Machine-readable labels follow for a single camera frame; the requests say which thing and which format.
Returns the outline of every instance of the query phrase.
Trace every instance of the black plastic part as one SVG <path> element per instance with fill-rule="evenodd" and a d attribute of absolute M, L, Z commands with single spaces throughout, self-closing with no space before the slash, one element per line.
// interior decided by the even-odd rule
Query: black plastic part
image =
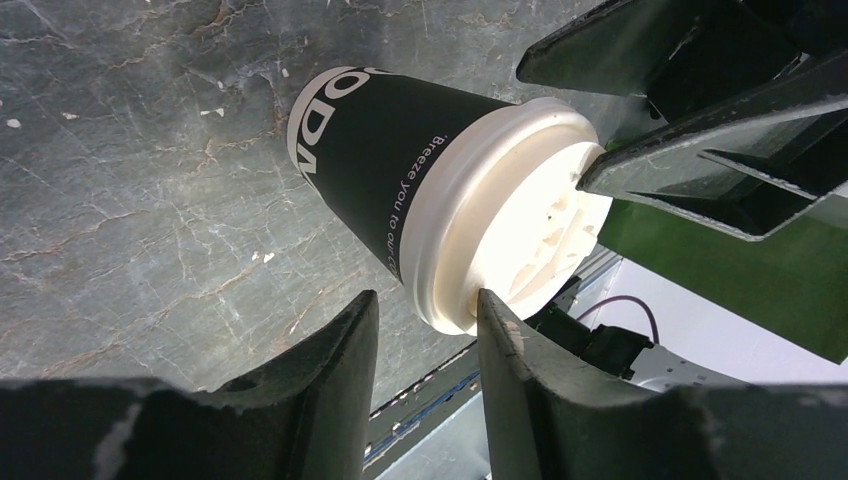
<path fill-rule="evenodd" d="M 840 0 L 611 0 L 530 47 L 517 76 L 643 94 L 670 122 L 579 189 L 759 240 L 848 182 L 846 32 Z"/>
<path fill-rule="evenodd" d="M 671 57 L 654 67 L 645 93 L 669 122 L 762 85 L 801 56 L 778 29 L 741 2 L 714 3 L 693 22 Z"/>
<path fill-rule="evenodd" d="M 848 52 L 617 150 L 578 188 L 762 239 L 848 181 Z"/>
<path fill-rule="evenodd" d="M 155 379 L 0 382 L 4 479 L 356 479 L 377 354 L 375 292 L 207 393 Z"/>
<path fill-rule="evenodd" d="M 653 343 L 648 337 L 620 327 L 601 325 L 592 331 L 592 337 L 580 358 L 610 375 L 630 380 L 630 365 Z"/>
<path fill-rule="evenodd" d="M 547 307 L 528 318 L 526 323 L 552 342 L 578 356 L 586 350 L 592 338 L 589 327 L 574 321 L 558 308 Z"/>
<path fill-rule="evenodd" d="M 844 478 L 845 386 L 655 394 L 587 365 L 490 291 L 477 311 L 495 479 Z"/>

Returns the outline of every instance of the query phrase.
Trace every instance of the white plastic lid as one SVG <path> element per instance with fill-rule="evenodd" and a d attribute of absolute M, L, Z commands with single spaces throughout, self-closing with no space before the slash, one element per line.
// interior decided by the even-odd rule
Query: white plastic lid
<path fill-rule="evenodd" d="M 603 153 L 584 117 L 543 98 L 497 110 L 428 172 L 401 239 L 416 313 L 436 330 L 476 335 L 480 288 L 521 319 L 543 308 L 597 243 L 612 199 L 578 192 Z"/>

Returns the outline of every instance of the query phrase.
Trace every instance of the marble surface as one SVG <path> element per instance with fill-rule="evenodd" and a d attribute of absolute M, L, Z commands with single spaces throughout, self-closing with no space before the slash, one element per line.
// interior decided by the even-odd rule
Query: marble surface
<path fill-rule="evenodd" d="M 373 403 L 469 337 L 432 331 L 296 174 L 288 112 L 339 65 L 502 100 L 572 0 L 0 0 L 0 376 L 214 389 L 377 290 Z"/>

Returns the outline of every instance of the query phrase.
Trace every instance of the wire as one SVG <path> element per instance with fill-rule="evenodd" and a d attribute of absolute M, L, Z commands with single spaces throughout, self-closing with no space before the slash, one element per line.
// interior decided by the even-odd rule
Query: wire
<path fill-rule="evenodd" d="M 601 300 L 600 302 L 589 307 L 589 310 L 586 310 L 585 312 L 581 313 L 580 316 L 577 317 L 577 321 L 580 322 L 581 320 L 583 320 L 584 318 L 589 316 L 592 312 L 600 310 L 601 308 L 603 308 L 604 305 L 606 305 L 608 303 L 618 302 L 618 301 L 622 301 L 622 300 L 626 300 L 628 302 L 633 302 L 636 305 L 639 305 L 640 307 L 642 307 L 642 310 L 644 310 L 645 314 L 648 316 L 648 322 L 651 323 L 651 336 L 654 337 L 653 341 L 654 341 L 655 344 L 659 345 L 660 344 L 660 329 L 657 328 L 657 319 L 654 318 L 654 312 L 651 311 L 651 307 L 649 307 L 647 303 L 643 302 L 641 299 L 636 298 L 632 295 L 615 295 L 615 296 L 612 296 L 612 297 L 605 298 L 605 299 Z"/>

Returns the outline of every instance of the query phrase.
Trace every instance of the white lettering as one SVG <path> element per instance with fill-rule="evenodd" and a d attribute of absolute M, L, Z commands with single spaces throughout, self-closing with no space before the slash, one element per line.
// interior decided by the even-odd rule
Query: white lettering
<path fill-rule="evenodd" d="M 430 158 L 430 156 L 434 155 L 435 152 L 438 151 L 437 146 L 445 143 L 445 139 L 447 138 L 448 137 L 446 135 L 433 137 L 433 140 L 430 142 L 428 147 L 424 148 L 424 150 L 421 151 L 421 154 L 415 159 L 414 162 L 412 162 L 412 165 L 406 172 L 406 178 L 408 178 L 409 180 L 415 180 L 418 177 L 418 173 L 421 171 L 421 165 L 427 163 L 427 160 Z M 395 200 L 394 205 L 392 205 L 396 211 L 401 212 L 403 211 L 402 209 L 405 208 L 404 202 L 406 201 L 407 194 L 409 193 L 411 187 L 412 183 L 403 183 L 403 180 L 401 180 L 400 190 L 397 193 L 397 200 Z M 389 217 L 389 228 L 394 231 L 398 227 L 399 221 L 400 219 L 397 215 L 391 215 Z M 389 250 L 387 265 L 389 266 L 389 270 L 391 270 L 391 272 L 395 276 L 397 276 L 397 259 L 395 258 L 394 240 L 394 235 L 392 235 L 392 232 L 390 231 L 388 234 L 388 242 L 386 244 Z"/>
<path fill-rule="evenodd" d="M 301 162 L 300 159 L 297 159 L 297 169 L 300 170 L 300 174 L 303 175 L 303 178 L 305 178 L 307 182 L 309 182 L 309 185 L 311 185 L 314 190 L 318 190 L 315 188 L 315 184 L 312 183 L 312 179 L 306 175 L 307 173 L 315 175 L 318 167 L 318 159 L 316 159 L 315 155 L 312 155 L 312 152 L 307 150 L 306 147 L 300 143 L 297 144 L 297 153 L 306 159 L 305 162 Z"/>
<path fill-rule="evenodd" d="M 327 105 L 317 98 L 313 98 L 312 101 L 309 102 L 309 106 L 306 108 L 306 113 L 303 114 L 303 121 L 300 122 L 300 130 L 306 143 L 314 146 L 318 143 L 318 140 L 321 140 L 321 134 L 324 133 L 324 128 L 327 127 L 327 122 L 330 121 L 330 117 L 333 116 L 333 112 L 335 111 L 335 108 Z M 313 113 L 321 115 L 321 125 L 319 125 L 318 129 L 314 132 L 309 130 L 309 116 Z"/>
<path fill-rule="evenodd" d="M 349 87 L 345 87 L 345 88 L 341 88 L 341 89 L 338 88 L 336 86 L 338 81 L 345 79 L 345 78 L 355 78 L 356 82 Z M 330 83 L 328 83 L 327 86 L 324 87 L 324 95 L 326 95 L 327 98 L 329 98 L 331 100 L 336 100 L 336 99 L 342 98 L 345 95 L 347 95 L 348 93 L 350 93 L 350 92 L 356 90 L 357 88 L 365 85 L 365 82 L 367 82 L 369 78 L 371 78 L 371 77 L 369 77 L 367 73 L 345 72 L 345 73 L 339 75 L 338 77 L 335 77 L 334 79 L 330 80 Z"/>

